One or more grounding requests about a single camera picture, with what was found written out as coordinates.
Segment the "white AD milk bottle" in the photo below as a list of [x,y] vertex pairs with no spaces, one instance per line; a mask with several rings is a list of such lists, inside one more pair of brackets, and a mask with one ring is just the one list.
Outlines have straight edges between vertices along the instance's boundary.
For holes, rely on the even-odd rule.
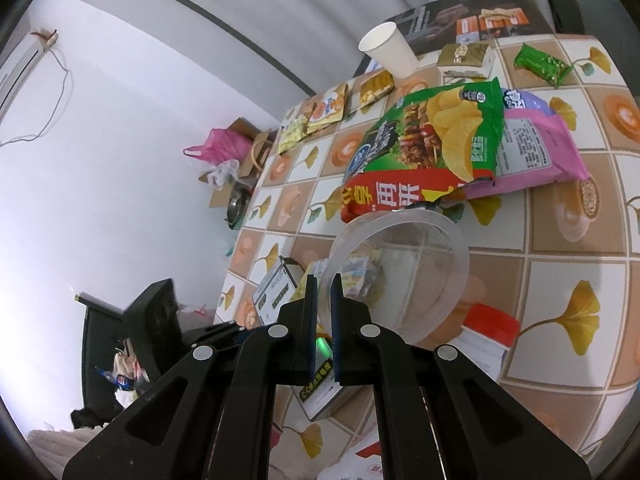
[[465,315],[460,334],[449,344],[496,382],[504,356],[513,346],[519,331],[520,322],[510,314],[487,304],[473,304]]

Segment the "white black box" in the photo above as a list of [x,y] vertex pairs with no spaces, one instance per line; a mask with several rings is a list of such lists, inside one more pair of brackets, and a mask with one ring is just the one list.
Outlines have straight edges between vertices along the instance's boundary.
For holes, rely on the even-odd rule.
[[282,325],[293,338],[292,389],[312,422],[332,415],[357,391],[337,381],[332,338],[318,322],[323,270],[323,264],[315,263],[305,273],[295,260],[279,256],[253,294],[262,325]]

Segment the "green red chip bag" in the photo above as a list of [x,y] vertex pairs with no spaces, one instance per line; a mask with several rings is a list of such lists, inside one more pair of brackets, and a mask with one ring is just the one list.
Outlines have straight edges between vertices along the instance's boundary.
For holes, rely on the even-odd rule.
[[400,98],[364,134],[345,171],[341,219],[434,203],[497,177],[504,105],[497,78]]

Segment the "pink purple snack bag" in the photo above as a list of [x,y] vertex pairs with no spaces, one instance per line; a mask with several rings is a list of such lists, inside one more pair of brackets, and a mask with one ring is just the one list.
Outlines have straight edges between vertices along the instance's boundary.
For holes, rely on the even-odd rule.
[[516,89],[504,89],[502,102],[504,128],[496,175],[465,185],[467,200],[589,177],[570,129],[550,105]]

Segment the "pink plastic bag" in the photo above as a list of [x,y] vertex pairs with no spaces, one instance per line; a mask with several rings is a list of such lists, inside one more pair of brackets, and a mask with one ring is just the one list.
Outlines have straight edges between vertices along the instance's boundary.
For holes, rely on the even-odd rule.
[[253,142],[242,133],[230,129],[212,129],[201,145],[190,146],[182,152],[188,157],[218,166],[227,160],[242,162]]

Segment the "yellow snack packet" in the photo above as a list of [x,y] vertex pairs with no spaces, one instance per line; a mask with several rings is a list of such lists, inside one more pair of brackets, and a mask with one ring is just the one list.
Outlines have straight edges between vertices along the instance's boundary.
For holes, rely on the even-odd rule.
[[308,114],[299,114],[283,127],[278,143],[279,155],[292,150],[308,136],[308,122]]

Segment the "orange white snack packet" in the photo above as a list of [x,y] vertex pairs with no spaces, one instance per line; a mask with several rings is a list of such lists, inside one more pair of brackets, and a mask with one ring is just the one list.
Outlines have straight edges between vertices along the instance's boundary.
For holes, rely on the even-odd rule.
[[307,132],[309,134],[342,120],[347,90],[348,84],[343,82],[322,96],[307,122]]

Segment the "gold nut packet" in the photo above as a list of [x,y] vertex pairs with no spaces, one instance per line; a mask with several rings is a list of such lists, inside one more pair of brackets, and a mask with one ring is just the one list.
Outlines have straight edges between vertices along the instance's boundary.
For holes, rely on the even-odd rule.
[[378,102],[395,88],[394,78],[388,70],[381,70],[366,81],[363,81],[359,92],[358,108]]

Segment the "small gold box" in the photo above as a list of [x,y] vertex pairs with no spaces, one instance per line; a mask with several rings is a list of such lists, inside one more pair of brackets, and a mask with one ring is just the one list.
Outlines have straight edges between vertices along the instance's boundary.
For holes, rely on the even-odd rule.
[[495,49],[484,42],[446,44],[436,66],[442,76],[487,78],[494,65]]

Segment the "white paper cup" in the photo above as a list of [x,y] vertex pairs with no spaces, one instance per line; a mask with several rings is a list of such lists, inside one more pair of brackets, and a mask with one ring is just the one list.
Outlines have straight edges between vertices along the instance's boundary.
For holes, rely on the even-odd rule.
[[413,75],[419,61],[394,22],[385,22],[369,30],[359,41],[358,50],[369,55],[394,78]]

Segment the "small green snack packet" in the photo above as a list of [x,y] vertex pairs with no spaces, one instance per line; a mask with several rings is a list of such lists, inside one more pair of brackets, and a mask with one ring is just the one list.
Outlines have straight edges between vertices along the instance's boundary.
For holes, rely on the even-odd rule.
[[529,44],[522,45],[514,58],[513,65],[515,68],[529,70],[554,88],[558,88],[573,70],[570,64]]

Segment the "dark printed box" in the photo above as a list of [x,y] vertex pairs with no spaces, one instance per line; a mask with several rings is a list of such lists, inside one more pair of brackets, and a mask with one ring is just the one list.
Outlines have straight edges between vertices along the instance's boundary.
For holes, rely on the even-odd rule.
[[417,56],[446,44],[552,32],[534,0],[437,0],[390,20]]

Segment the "grey cabinet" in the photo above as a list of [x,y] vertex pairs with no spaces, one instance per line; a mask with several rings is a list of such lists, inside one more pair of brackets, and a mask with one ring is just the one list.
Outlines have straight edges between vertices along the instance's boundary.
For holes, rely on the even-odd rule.
[[639,29],[620,0],[549,0],[558,32],[597,37],[617,53],[639,47]]

